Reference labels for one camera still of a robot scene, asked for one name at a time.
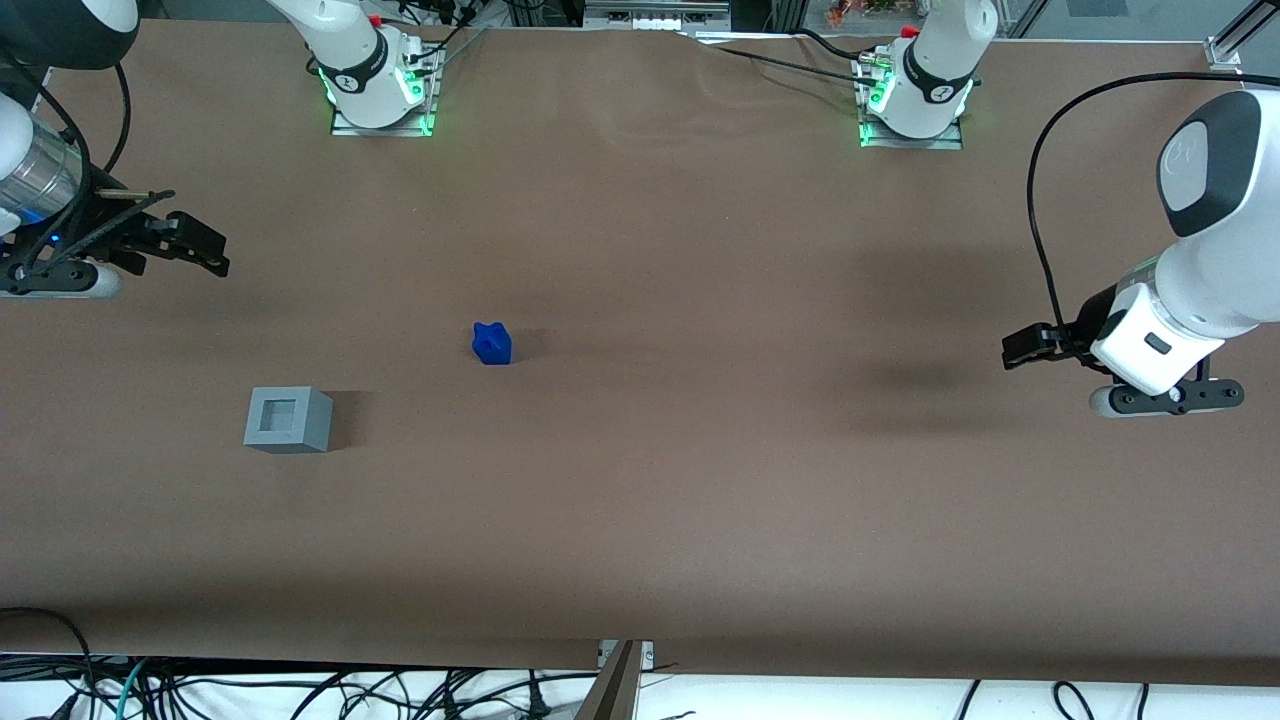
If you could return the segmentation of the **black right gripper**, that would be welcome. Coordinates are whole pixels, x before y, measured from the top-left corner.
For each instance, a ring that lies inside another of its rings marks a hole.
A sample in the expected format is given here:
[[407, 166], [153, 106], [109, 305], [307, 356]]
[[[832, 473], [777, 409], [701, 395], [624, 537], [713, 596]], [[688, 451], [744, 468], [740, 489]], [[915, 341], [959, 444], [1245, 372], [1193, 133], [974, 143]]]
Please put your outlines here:
[[[187, 263], [225, 278], [230, 260], [227, 238], [186, 211], [151, 218], [154, 195], [129, 190], [96, 190], [78, 210], [67, 209], [35, 224], [19, 225], [3, 241], [3, 274], [19, 265], [38, 265], [58, 258], [95, 260], [129, 275], [146, 273], [150, 260]], [[127, 245], [143, 234], [150, 220], [154, 246]]]

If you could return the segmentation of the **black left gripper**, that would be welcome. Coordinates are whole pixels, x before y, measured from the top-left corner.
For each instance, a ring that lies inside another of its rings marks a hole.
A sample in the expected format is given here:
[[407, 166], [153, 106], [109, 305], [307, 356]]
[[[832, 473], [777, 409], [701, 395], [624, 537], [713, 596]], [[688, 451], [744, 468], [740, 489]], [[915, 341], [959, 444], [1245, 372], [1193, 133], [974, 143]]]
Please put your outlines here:
[[1073, 322], [1060, 323], [1059, 333], [1055, 325], [1032, 324], [1006, 336], [1004, 369], [1062, 360], [1074, 360], [1088, 369], [1107, 369], [1092, 345], [1103, 334], [1116, 293], [1116, 288], [1103, 288], [1088, 297]]

